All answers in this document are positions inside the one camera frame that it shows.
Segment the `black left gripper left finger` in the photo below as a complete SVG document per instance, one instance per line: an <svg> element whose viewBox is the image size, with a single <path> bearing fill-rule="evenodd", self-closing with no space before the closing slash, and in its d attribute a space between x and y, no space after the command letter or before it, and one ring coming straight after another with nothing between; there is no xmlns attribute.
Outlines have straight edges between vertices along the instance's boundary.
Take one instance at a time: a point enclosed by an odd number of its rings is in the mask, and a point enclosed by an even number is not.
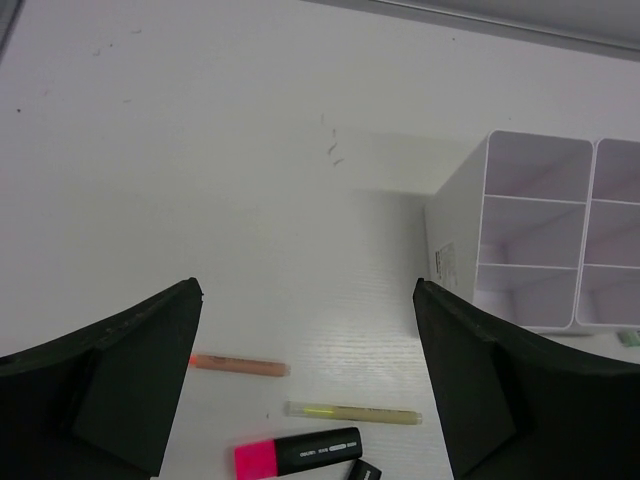
<svg viewBox="0 0 640 480"><path fill-rule="evenodd" d="M4 479L159 475L203 305L189 278L1 359Z"/></svg>

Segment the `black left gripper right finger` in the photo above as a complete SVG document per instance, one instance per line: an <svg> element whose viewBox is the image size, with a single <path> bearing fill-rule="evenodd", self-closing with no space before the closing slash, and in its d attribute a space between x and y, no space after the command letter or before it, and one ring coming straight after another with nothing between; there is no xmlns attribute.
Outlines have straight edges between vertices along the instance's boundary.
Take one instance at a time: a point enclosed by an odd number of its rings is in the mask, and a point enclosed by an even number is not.
<svg viewBox="0 0 640 480"><path fill-rule="evenodd" d="M635 479L639 368L486 313L438 284L413 292L457 479Z"/></svg>

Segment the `orange slim highlighter pen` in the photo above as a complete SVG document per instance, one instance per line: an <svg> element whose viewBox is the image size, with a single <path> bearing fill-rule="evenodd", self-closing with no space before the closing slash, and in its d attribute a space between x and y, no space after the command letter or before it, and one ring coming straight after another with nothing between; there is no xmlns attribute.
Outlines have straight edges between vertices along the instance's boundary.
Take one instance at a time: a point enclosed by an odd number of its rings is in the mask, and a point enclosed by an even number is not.
<svg viewBox="0 0 640 480"><path fill-rule="evenodd" d="M189 366L210 371L274 378L283 378L290 373L289 367L284 363L206 354L192 354L189 359Z"/></svg>

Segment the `yellow slim highlighter pen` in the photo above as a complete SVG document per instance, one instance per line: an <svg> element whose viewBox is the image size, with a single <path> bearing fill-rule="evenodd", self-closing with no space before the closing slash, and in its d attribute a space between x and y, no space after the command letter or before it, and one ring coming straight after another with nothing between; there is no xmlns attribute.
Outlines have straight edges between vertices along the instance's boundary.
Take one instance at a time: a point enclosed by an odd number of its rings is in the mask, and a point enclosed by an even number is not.
<svg viewBox="0 0 640 480"><path fill-rule="evenodd" d="M420 413L409 410L381 409L358 406L312 404L287 401L285 413L291 417L340 420L365 423L418 426L422 424Z"/></svg>

